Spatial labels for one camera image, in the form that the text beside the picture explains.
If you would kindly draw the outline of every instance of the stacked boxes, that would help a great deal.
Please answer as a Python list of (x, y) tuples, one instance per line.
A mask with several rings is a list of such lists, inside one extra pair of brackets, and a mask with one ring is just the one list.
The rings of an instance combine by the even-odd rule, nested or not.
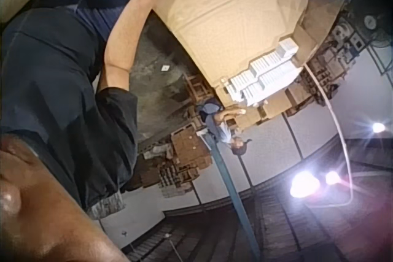
[(290, 61), (298, 49), (298, 45), (287, 38), (279, 42), (274, 52), (251, 62), (248, 70), (226, 84), (232, 100), (246, 101), (247, 106), (251, 106), (291, 84), (302, 70)]
[(176, 151), (179, 163), (178, 168), (204, 169), (212, 164), (212, 159), (207, 146), (197, 135), (192, 125), (172, 134), (172, 143)]

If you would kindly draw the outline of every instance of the ceiling light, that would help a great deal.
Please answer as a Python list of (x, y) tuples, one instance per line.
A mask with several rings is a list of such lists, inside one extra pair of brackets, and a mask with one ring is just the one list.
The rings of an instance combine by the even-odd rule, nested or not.
[(335, 171), (330, 171), (328, 174), (326, 174), (326, 183), (329, 185), (334, 185), (336, 183), (339, 183), (341, 181), (340, 176), (338, 175), (337, 172)]
[(298, 173), (292, 180), (292, 187), (290, 188), (290, 195), (294, 198), (305, 198), (312, 195), (319, 188), (319, 180), (315, 178), (310, 172), (303, 171)]
[(386, 127), (382, 123), (374, 123), (373, 124), (373, 131), (374, 133), (381, 133), (385, 131)]

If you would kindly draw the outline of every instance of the floor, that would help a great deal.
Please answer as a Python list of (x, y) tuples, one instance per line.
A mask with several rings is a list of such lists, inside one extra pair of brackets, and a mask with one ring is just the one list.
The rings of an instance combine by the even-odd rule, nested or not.
[[(164, 65), (168, 71), (162, 71)], [(139, 142), (160, 140), (187, 121), (191, 100), (183, 75), (197, 67), (155, 13), (142, 32), (131, 72), (130, 90), (138, 101)]]

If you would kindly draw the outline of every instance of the wooden crate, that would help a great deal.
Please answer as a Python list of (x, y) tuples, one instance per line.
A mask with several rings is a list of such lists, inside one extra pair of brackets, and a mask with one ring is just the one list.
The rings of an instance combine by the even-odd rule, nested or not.
[(209, 155), (207, 146), (197, 136), (192, 124), (172, 133), (172, 143), (180, 161), (179, 167), (189, 165), (189, 162)]
[(207, 156), (201, 156), (189, 163), (191, 167), (197, 167), (199, 170), (202, 170), (212, 165), (213, 160), (211, 158), (211, 155), (207, 155)]

